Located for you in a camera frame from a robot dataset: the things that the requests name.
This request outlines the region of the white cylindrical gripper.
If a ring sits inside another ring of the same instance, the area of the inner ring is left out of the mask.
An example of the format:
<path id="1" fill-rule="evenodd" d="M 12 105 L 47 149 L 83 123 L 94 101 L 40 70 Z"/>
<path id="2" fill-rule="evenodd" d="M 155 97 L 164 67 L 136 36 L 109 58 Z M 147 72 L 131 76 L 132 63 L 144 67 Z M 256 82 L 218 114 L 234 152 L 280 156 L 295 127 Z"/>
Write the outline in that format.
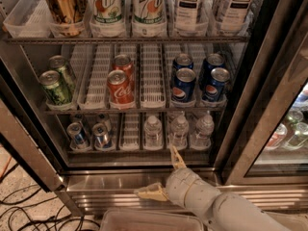
<path id="1" fill-rule="evenodd" d="M 205 214 L 221 191 L 200 178 L 187 168 L 177 148 L 170 148 L 174 170 L 167 179 L 166 188 L 161 183 L 154 183 L 134 190 L 139 198 L 156 201 L 168 201 L 194 214 Z"/>

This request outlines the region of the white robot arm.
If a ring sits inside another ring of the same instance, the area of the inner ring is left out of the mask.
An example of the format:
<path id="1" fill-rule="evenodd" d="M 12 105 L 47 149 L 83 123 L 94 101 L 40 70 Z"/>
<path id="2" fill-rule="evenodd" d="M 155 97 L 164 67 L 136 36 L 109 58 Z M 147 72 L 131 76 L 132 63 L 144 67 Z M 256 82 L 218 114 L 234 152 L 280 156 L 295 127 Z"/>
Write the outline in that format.
<path id="1" fill-rule="evenodd" d="M 173 146 L 174 171 L 163 187 L 154 183 L 135 190 L 144 199 L 170 201 L 193 213 L 212 231 L 291 231 L 240 195 L 221 192 L 188 168 Z"/>

